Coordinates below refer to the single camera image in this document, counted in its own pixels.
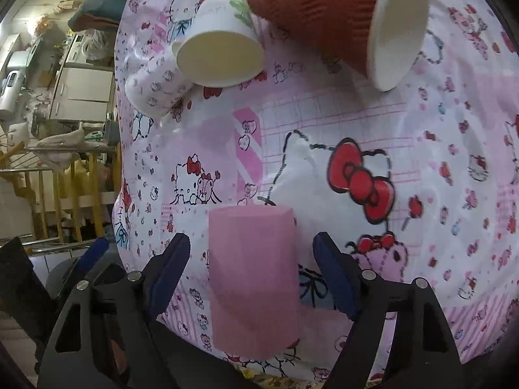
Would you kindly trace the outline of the pink paper cup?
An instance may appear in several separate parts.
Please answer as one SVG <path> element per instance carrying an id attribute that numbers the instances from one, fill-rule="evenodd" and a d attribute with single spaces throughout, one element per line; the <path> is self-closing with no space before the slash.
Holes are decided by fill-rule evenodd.
<path id="1" fill-rule="evenodd" d="M 299 339 L 293 212 L 230 206 L 209 213 L 210 309 L 215 348 L 256 361 Z"/>

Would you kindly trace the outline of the white cup kitty print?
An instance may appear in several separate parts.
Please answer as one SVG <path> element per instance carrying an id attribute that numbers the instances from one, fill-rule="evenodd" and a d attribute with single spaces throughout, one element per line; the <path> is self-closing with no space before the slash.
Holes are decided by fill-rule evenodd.
<path id="1" fill-rule="evenodd" d="M 125 93 L 138 112 L 161 120 L 193 86 L 180 71 L 172 49 L 167 47 L 127 78 Z"/>

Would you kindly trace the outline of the white paper cup green leaf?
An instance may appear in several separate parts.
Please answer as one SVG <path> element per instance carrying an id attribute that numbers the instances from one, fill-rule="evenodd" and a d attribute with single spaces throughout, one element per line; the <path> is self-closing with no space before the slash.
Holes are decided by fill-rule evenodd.
<path id="1" fill-rule="evenodd" d="M 172 51 L 179 71 L 191 82 L 232 87 L 263 70 L 266 56 L 259 39 L 244 0 L 204 0 Z"/>

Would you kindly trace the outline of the red corrugated paper cup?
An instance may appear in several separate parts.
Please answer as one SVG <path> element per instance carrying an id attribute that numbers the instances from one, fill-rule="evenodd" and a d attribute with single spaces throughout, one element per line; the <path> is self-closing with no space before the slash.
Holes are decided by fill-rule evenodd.
<path id="1" fill-rule="evenodd" d="M 429 0 L 246 0 L 258 17 L 335 56 L 380 91 L 409 72 L 425 38 Z"/>

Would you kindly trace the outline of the yellow wooden rack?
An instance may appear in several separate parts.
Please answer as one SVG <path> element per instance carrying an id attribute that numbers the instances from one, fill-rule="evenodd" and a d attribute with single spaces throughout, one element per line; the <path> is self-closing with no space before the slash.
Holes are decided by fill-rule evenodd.
<path id="1" fill-rule="evenodd" d="M 121 189 L 121 146 L 87 142 L 76 146 L 1 145 L 1 182 L 28 204 L 27 245 L 105 235 L 109 207 Z"/>

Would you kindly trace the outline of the white kitchen cabinet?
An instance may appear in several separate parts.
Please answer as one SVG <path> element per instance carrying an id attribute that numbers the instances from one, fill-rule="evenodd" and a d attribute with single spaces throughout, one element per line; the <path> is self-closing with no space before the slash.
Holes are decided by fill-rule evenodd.
<path id="1" fill-rule="evenodd" d="M 114 73 L 90 68 L 61 70 L 48 118 L 65 122 L 103 122 L 112 95 Z"/>

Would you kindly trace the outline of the pink hello kitty bedsheet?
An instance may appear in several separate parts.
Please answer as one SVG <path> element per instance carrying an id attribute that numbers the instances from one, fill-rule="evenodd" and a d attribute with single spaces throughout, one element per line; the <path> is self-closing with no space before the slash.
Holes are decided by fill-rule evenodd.
<path id="1" fill-rule="evenodd" d="M 325 231 L 385 279 L 425 278 L 463 362 L 493 350 L 518 314 L 518 55 L 487 2 L 430 0 L 413 69 L 387 93 L 260 21 L 263 72 L 146 116 L 132 75 L 163 60 L 204 1 L 127 0 L 115 44 L 121 262 L 142 270 L 174 234 L 191 241 L 158 318 L 168 333 L 261 385 L 323 386 L 351 328 L 314 262 Z M 253 204 L 290 207 L 298 237 L 302 333 L 266 360 L 215 347 L 209 301 L 209 212 Z"/>

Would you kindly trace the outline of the white water heater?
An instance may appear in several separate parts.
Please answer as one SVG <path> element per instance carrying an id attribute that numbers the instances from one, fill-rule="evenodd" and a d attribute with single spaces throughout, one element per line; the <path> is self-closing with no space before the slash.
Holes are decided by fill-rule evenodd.
<path id="1" fill-rule="evenodd" d="M 1 121 L 12 120 L 17 111 L 18 99 L 26 84 L 23 71 L 12 70 L 5 79 L 0 100 Z"/>

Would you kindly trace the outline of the white washing machine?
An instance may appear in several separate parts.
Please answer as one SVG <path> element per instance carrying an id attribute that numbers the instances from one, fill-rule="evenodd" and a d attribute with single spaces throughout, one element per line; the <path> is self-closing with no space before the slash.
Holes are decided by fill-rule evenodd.
<path id="1" fill-rule="evenodd" d="M 94 58 L 93 38 L 89 35 L 75 34 L 69 47 L 64 51 L 61 64 L 65 68 L 109 69 L 113 65 L 113 57 Z"/>

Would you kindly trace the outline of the teal chair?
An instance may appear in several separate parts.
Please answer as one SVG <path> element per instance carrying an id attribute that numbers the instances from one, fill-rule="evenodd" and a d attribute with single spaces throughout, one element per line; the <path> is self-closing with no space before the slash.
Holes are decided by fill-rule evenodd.
<path id="1" fill-rule="evenodd" d="M 127 0 L 84 0 L 68 26 L 73 32 L 85 30 L 116 31 Z"/>

